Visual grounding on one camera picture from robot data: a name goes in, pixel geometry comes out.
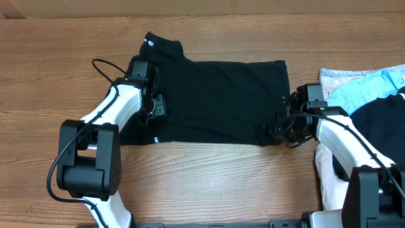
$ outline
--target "wood grain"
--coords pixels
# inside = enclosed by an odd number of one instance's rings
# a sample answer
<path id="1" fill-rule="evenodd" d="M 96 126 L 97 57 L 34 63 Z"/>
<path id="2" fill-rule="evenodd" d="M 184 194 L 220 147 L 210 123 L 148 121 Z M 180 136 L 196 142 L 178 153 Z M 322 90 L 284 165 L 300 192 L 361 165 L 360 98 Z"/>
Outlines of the wood grain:
<path id="1" fill-rule="evenodd" d="M 181 40 L 194 61 L 287 60 L 293 91 L 316 82 L 321 67 L 373 70 L 404 63 L 404 28 L 404 13 L 1 20 L 0 227 L 94 223 L 85 206 L 47 195 L 59 127 L 92 111 L 109 87 L 91 59 L 126 68 L 148 30 Z M 298 218 L 321 209 L 316 145 L 125 146 L 120 194 L 137 222 Z"/>

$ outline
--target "folded shirt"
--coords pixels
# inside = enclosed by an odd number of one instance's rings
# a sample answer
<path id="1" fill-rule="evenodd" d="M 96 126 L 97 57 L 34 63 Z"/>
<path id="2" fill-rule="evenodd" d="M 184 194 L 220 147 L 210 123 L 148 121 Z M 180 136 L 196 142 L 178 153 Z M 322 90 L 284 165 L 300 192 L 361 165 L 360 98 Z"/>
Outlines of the folded shirt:
<path id="1" fill-rule="evenodd" d="M 379 70 L 339 86 L 327 99 L 329 106 L 340 106 L 349 115 L 376 98 L 396 94 L 405 86 L 398 72 Z"/>
<path id="2" fill-rule="evenodd" d="M 390 72 L 400 73 L 401 77 L 405 79 L 405 64 L 379 70 L 388 70 Z M 322 85 L 323 97 L 326 100 L 339 86 L 346 84 L 352 80 L 367 76 L 371 73 L 375 73 L 379 70 L 347 71 L 321 68 L 319 74 L 319 83 Z"/>
<path id="3" fill-rule="evenodd" d="M 139 56 L 159 71 L 156 94 L 166 103 L 166 117 L 143 127 L 133 116 L 120 132 L 121 145 L 170 141 L 271 145 L 282 141 L 269 134 L 290 95 L 285 61 L 239 63 L 191 61 L 180 41 L 152 33 Z"/>
<path id="4" fill-rule="evenodd" d="M 315 152 L 315 165 L 321 180 L 322 205 L 325 211 L 342 209 L 349 183 L 340 180 L 333 170 L 332 152 L 320 143 Z"/>

